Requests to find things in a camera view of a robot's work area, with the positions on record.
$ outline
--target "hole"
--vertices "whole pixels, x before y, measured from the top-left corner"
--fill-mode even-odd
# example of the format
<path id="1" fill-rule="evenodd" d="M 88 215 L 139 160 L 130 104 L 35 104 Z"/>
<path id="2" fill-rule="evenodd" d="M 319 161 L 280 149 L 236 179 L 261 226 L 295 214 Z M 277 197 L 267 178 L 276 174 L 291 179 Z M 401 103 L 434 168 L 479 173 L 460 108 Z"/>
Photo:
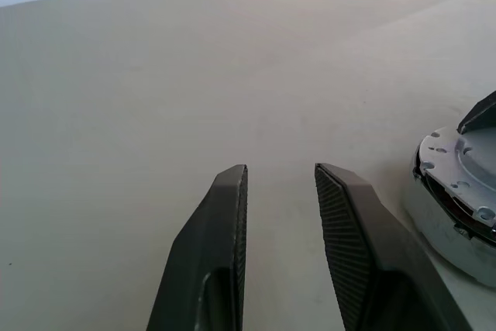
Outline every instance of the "hole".
<path id="1" fill-rule="evenodd" d="M 431 162 L 422 162 L 421 167 L 424 170 L 432 170 L 435 167 L 435 165 L 434 165 L 434 163 L 431 163 Z"/>
<path id="2" fill-rule="evenodd" d="M 485 221 L 490 221 L 496 216 L 496 213 L 488 207 L 480 207 L 477 210 L 477 215 Z"/>

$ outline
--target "white table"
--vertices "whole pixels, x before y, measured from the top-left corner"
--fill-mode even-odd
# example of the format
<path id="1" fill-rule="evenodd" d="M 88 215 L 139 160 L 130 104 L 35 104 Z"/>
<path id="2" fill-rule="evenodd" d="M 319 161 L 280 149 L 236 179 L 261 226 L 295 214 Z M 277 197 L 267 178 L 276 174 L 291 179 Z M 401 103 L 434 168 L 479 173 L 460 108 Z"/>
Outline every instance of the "white table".
<path id="1" fill-rule="evenodd" d="M 0 9 L 0 329 L 144 330 L 214 176 L 250 174 L 246 330 L 341 330 L 313 164 L 400 206 L 494 90 L 495 0 L 48 0 Z M 496 293 L 433 257 L 467 318 Z"/>

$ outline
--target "white tabletop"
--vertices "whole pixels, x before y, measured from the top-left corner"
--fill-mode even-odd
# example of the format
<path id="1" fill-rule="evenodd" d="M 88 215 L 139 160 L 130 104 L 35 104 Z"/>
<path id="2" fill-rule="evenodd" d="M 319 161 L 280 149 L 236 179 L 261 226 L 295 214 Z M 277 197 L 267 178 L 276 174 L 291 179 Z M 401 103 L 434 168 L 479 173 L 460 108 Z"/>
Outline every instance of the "white tabletop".
<path id="1" fill-rule="evenodd" d="M 341 330 L 315 162 L 401 190 L 494 90 L 495 0 L 48 0 L 0 9 L 0 329 L 144 330 L 172 241 L 249 167 L 246 330 Z M 477 330 L 496 293 L 434 256 Z"/>

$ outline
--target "black plastic part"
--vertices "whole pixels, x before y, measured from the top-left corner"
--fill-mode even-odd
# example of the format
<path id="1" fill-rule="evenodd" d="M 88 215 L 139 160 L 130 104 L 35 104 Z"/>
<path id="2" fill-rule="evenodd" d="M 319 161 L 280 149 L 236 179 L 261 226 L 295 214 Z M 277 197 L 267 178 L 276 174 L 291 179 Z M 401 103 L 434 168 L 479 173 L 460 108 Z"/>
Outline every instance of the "black plastic part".
<path id="1" fill-rule="evenodd" d="M 496 91 L 479 101 L 458 125 L 458 133 L 496 126 Z"/>
<path id="2" fill-rule="evenodd" d="M 245 165 L 217 175 L 170 249 L 148 331 L 241 331 L 247 183 Z"/>
<path id="3" fill-rule="evenodd" d="M 353 172 L 315 166 L 325 254 L 346 331 L 472 330 L 430 259 Z"/>

